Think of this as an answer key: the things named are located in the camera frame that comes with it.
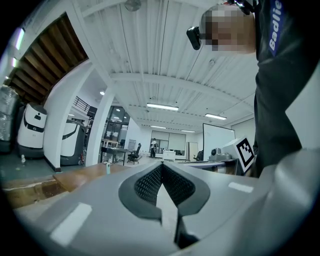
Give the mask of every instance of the person in background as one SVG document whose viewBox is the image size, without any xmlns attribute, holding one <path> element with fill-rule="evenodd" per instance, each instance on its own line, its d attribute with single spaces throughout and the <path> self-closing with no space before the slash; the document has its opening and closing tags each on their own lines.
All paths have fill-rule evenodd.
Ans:
<svg viewBox="0 0 320 256">
<path fill-rule="evenodd" d="M 153 138 L 152 142 L 151 142 L 151 153 L 150 153 L 150 157 L 151 158 L 155 158 L 156 157 L 156 148 L 157 148 L 157 141 L 156 138 Z"/>
<path fill-rule="evenodd" d="M 319 61 L 317 33 L 306 29 L 318 23 L 317 10 L 288 0 L 260 0 L 254 15 L 226 3 L 202 15 L 199 32 L 205 48 L 227 56 L 256 54 L 254 177 L 302 147 L 286 110 Z"/>
</svg>

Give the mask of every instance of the office chair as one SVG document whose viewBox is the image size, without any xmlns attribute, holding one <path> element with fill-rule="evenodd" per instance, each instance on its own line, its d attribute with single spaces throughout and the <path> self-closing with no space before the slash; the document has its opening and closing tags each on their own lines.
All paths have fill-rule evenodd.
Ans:
<svg viewBox="0 0 320 256">
<path fill-rule="evenodd" d="M 126 142 L 126 140 L 125 139 L 122 139 L 121 141 L 120 141 L 120 146 L 122 147 L 122 148 L 124 148 L 125 147 L 125 142 Z"/>
<path fill-rule="evenodd" d="M 194 160 L 197 161 L 203 161 L 204 160 L 204 151 L 201 150 L 198 152 L 198 155 L 196 157 L 193 158 Z"/>
<path fill-rule="evenodd" d="M 131 154 L 128 154 L 128 161 L 129 162 L 133 162 L 133 164 L 135 164 L 135 162 L 137 162 L 139 164 L 139 151 L 141 148 L 141 144 L 139 143 L 139 146 L 136 150 L 134 150 Z"/>
</svg>

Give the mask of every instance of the mesh grille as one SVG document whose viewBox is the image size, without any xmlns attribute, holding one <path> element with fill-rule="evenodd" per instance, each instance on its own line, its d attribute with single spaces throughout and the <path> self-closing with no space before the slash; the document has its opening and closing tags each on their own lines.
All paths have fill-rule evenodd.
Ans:
<svg viewBox="0 0 320 256">
<path fill-rule="evenodd" d="M 190 180 L 166 166 L 163 166 L 162 183 L 176 206 L 189 198 L 196 190 Z"/>
<path fill-rule="evenodd" d="M 158 191 L 161 187 L 162 165 L 144 175 L 134 184 L 135 193 L 143 200 L 156 206 Z"/>
</svg>

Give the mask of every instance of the plastic wrap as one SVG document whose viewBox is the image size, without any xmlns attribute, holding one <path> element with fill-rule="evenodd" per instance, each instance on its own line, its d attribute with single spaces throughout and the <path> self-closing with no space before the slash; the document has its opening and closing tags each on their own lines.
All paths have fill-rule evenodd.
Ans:
<svg viewBox="0 0 320 256">
<path fill-rule="evenodd" d="M 14 116 L 0 112 L 0 141 L 10 141 L 13 132 Z"/>
<path fill-rule="evenodd" d="M 19 95 L 9 86 L 0 86 L 0 113 L 14 116 L 17 110 Z"/>
</svg>

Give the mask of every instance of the white label sticker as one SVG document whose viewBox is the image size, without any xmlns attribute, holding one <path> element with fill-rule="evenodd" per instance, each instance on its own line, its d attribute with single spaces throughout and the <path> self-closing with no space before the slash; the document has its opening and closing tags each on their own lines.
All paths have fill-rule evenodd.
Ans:
<svg viewBox="0 0 320 256">
<path fill-rule="evenodd" d="M 254 190 L 252 186 L 241 185 L 235 182 L 230 182 L 228 187 L 235 190 L 242 191 L 242 192 L 246 192 L 246 193 L 251 193 Z"/>
<path fill-rule="evenodd" d="M 85 223 L 91 211 L 91 205 L 79 203 L 73 212 L 52 231 L 50 238 L 63 247 L 68 246 Z"/>
</svg>

